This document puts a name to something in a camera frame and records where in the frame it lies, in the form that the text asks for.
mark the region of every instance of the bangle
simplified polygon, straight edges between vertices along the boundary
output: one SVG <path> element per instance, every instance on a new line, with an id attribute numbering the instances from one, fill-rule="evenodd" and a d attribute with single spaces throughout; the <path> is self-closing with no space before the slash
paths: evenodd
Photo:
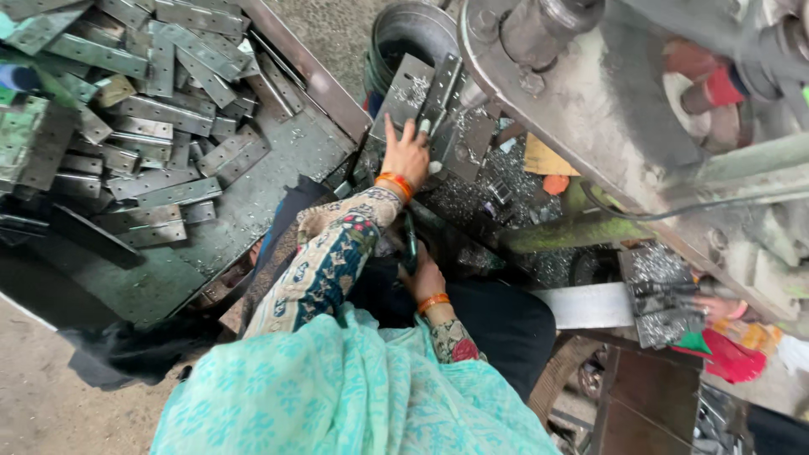
<path id="1" fill-rule="evenodd" d="M 376 177 L 374 183 L 379 183 L 380 180 L 392 181 L 393 183 L 399 185 L 399 188 L 401 188 L 402 193 L 405 195 L 404 201 L 402 202 L 404 202 L 405 205 L 410 202 L 410 199 L 413 197 L 413 187 L 410 186 L 404 177 L 394 174 L 393 172 L 382 172 L 378 177 Z"/>
<path id="2" fill-rule="evenodd" d="M 735 321 L 735 320 L 739 319 L 740 317 L 744 316 L 744 314 L 747 312 L 747 310 L 748 310 L 748 302 L 746 300 L 740 300 L 739 301 L 739 307 L 736 309 L 736 311 L 734 311 L 731 314 L 727 315 L 727 318 L 729 320 L 731 320 L 731 321 Z"/>
<path id="3" fill-rule="evenodd" d="M 425 299 L 418 305 L 418 314 L 424 316 L 424 313 L 435 305 L 448 303 L 450 303 L 450 296 L 447 294 L 436 294 L 429 299 Z"/>

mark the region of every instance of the orange bangle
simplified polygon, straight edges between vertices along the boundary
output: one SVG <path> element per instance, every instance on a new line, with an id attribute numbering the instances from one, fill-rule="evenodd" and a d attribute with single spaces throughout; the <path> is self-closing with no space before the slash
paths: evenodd
<path id="1" fill-rule="evenodd" d="M 450 296 L 447 294 L 436 294 L 429 299 L 425 299 L 418 305 L 418 314 L 424 316 L 424 313 L 437 304 L 450 303 Z"/>
<path id="2" fill-rule="evenodd" d="M 394 174 L 393 172 L 382 172 L 378 177 L 376 177 L 374 184 L 379 183 L 380 180 L 392 181 L 393 183 L 399 185 L 399 188 L 401 188 L 402 193 L 405 195 L 405 200 L 403 201 L 405 205 L 407 205 L 407 203 L 410 202 L 410 199 L 413 198 L 413 187 L 410 186 L 404 177 Z"/>

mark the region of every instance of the floral printed sleeve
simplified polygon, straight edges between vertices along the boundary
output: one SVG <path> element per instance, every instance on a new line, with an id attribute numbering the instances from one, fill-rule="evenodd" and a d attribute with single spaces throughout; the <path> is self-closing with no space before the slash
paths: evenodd
<path id="1" fill-rule="evenodd" d="M 477 345 L 469 336 L 469 332 L 457 319 L 434 325 L 430 329 L 435 356 L 441 364 L 452 364 L 461 360 L 488 361 L 477 349 Z"/>
<path id="2" fill-rule="evenodd" d="M 301 211 L 298 254 L 258 304 L 244 337 L 295 332 L 319 314 L 334 314 L 373 253 L 379 229 L 401 208 L 395 193 L 372 187 Z"/>

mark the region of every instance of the metal bucket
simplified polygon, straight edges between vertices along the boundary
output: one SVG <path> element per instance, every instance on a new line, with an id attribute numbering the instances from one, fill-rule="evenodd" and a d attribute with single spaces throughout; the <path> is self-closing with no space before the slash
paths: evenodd
<path id="1" fill-rule="evenodd" d="M 376 15 L 371 44 L 366 53 L 366 92 L 384 96 L 396 69 L 406 53 L 434 68 L 447 53 L 458 54 L 455 21 L 437 6 L 421 2 L 401 2 L 387 6 Z"/>

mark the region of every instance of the turquoise printed fabric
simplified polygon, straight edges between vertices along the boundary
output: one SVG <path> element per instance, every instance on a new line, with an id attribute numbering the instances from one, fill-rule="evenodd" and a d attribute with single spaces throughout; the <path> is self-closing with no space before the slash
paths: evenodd
<path id="1" fill-rule="evenodd" d="M 439 364 L 423 322 L 379 330 L 346 303 L 212 349 L 167 401 L 151 453 L 558 451 L 486 362 Z"/>

